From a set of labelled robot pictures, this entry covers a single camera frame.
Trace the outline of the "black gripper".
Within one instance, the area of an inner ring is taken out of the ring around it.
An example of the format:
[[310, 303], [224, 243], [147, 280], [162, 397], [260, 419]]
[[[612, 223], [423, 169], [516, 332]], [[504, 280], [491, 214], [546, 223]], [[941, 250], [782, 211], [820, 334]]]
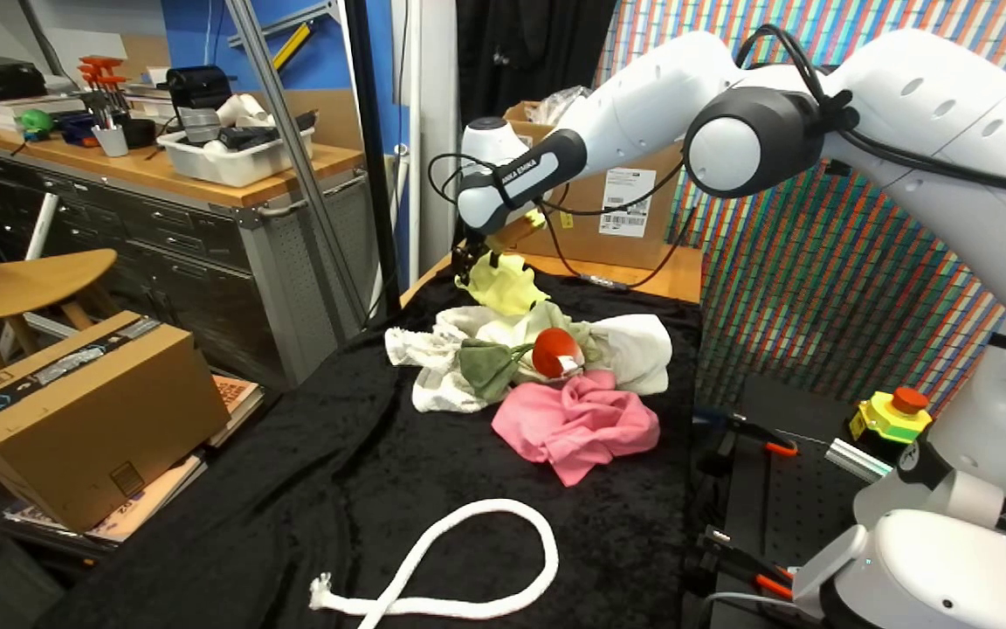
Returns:
[[481, 254], [487, 254], [487, 236], [478, 230], [459, 230], [450, 248], [454, 277], [464, 280]]

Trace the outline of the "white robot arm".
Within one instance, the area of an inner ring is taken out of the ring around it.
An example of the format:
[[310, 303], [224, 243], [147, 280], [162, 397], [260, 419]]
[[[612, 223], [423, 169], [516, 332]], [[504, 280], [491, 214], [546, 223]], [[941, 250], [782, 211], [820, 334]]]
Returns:
[[[709, 197], [749, 197], [820, 160], [862, 171], [1006, 306], [1006, 71], [927, 30], [887, 30], [820, 72], [749, 71], [709, 30], [676, 35], [582, 95], [537, 143], [464, 128], [457, 216], [500, 228], [549, 188], [682, 150]], [[1006, 345], [993, 345], [856, 525], [797, 568], [794, 605], [874, 629], [1006, 629]]]

